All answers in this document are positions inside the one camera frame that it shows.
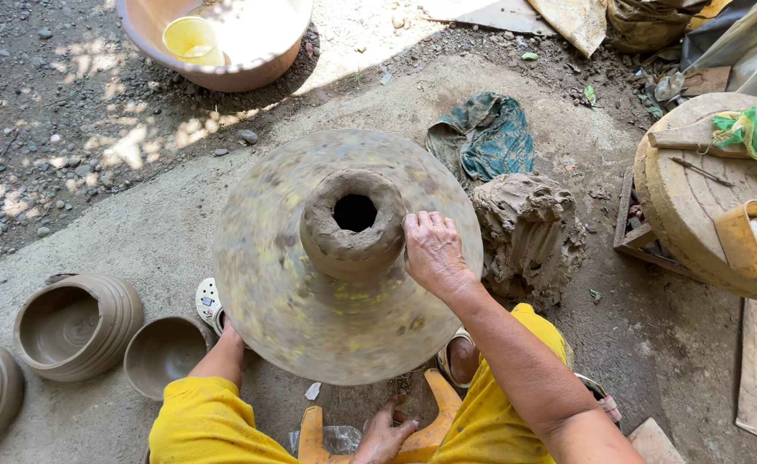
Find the dirt ground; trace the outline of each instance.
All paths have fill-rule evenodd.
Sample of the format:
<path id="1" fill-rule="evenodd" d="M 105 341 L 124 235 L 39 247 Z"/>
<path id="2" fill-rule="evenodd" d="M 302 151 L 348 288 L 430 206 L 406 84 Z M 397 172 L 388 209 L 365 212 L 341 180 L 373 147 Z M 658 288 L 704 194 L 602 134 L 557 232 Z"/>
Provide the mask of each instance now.
<path id="1" fill-rule="evenodd" d="M 535 169 L 571 189 L 595 231 L 562 302 L 541 308 L 574 348 L 577 371 L 617 399 L 626 433 L 652 416 L 687 461 L 756 463 L 757 437 L 733 423 L 740 300 L 611 248 L 621 176 L 652 123 L 628 77 L 635 58 L 601 49 L 588 61 L 556 37 L 503 46 L 500 31 L 416 19 L 414 5 L 398 7 L 410 27 L 394 29 L 392 6 L 316 2 L 302 50 L 310 43 L 317 56 L 302 52 L 267 88 L 223 94 L 148 62 L 110 1 L 0 2 L 0 344 L 12 350 L 17 311 L 56 272 L 127 279 L 146 321 L 194 315 L 191 292 L 212 273 L 223 202 L 261 156 L 338 127 L 424 146 L 431 121 L 493 90 L 521 102 Z M 52 37 L 39 38 L 44 27 Z M 522 60 L 525 51 L 539 60 Z M 598 108 L 570 96 L 588 84 Z M 244 129 L 257 133 L 255 145 L 236 135 Z M 596 189 L 612 198 L 587 195 Z M 604 295 L 599 305 L 589 289 Z M 160 406 L 120 369 L 76 384 L 24 372 L 24 407 L 0 438 L 0 463 L 139 462 Z M 323 385 L 315 403 L 303 398 L 310 383 L 251 355 L 241 396 L 284 445 L 311 404 L 324 408 L 325 424 L 361 428 L 404 388 L 421 426 L 436 414 L 421 371 L 407 382 Z"/>

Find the hand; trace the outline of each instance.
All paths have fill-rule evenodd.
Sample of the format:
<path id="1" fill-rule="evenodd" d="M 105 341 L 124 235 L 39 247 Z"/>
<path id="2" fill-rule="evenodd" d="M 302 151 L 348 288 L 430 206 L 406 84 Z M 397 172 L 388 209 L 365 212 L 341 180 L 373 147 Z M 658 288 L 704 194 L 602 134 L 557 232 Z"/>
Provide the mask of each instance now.
<path id="1" fill-rule="evenodd" d="M 437 211 L 420 211 L 404 218 L 407 273 L 442 301 L 468 282 L 478 278 L 462 256 L 462 238 L 456 223 L 442 219 Z"/>
<path id="2" fill-rule="evenodd" d="M 406 396 L 392 396 L 367 423 L 351 464 L 387 464 L 398 455 L 404 441 L 419 426 L 419 421 L 410 420 L 402 411 L 395 410 L 405 399 Z M 402 424 L 393 427 L 394 420 Z"/>

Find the yellow stool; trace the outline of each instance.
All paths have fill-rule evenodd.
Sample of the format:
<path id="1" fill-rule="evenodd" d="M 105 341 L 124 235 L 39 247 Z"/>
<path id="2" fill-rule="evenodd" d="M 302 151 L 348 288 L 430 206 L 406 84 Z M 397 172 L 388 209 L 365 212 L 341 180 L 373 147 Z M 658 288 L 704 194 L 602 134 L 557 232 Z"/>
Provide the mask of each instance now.
<path id="1" fill-rule="evenodd" d="M 456 416 L 458 406 L 462 400 L 445 380 L 438 369 L 425 371 L 425 379 L 433 391 L 435 402 L 439 405 L 439 415 L 432 424 L 415 432 L 404 442 L 402 450 L 391 464 L 407 464 L 409 462 L 427 462 L 433 458 L 435 450 L 447 435 L 453 417 Z M 301 418 L 301 436 L 299 439 L 299 462 L 302 464 L 347 464 L 353 455 L 330 454 L 324 449 L 322 435 L 322 408 L 310 406 L 304 410 Z"/>

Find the plastic cup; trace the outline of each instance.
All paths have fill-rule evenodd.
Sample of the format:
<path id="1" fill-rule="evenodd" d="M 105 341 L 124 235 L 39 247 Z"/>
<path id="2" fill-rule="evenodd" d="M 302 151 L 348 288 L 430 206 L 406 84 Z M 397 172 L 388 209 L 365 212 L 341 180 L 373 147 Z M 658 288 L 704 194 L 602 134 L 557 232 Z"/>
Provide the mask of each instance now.
<path id="1" fill-rule="evenodd" d="M 218 36 L 209 21 L 198 16 L 176 19 L 164 29 L 164 45 L 180 61 L 204 66 L 224 66 Z"/>

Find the rock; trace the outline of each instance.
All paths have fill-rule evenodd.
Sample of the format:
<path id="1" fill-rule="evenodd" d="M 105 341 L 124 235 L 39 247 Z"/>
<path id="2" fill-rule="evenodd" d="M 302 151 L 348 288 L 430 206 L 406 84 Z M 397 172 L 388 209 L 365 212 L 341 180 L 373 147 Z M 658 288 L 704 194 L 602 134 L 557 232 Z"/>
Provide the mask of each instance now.
<path id="1" fill-rule="evenodd" d="M 544 176 L 508 174 L 474 188 L 471 201 L 482 227 L 485 287 L 508 298 L 559 302 L 585 259 L 573 195 Z"/>
<path id="2" fill-rule="evenodd" d="M 404 12 L 398 8 L 393 10 L 393 27 L 396 29 L 404 27 Z"/>
<path id="3" fill-rule="evenodd" d="M 254 145 L 256 144 L 256 142 L 258 142 L 258 134 L 256 134 L 253 131 L 250 131 L 249 129 L 244 129 L 242 131 L 239 131 L 238 138 L 245 140 L 250 145 Z"/>

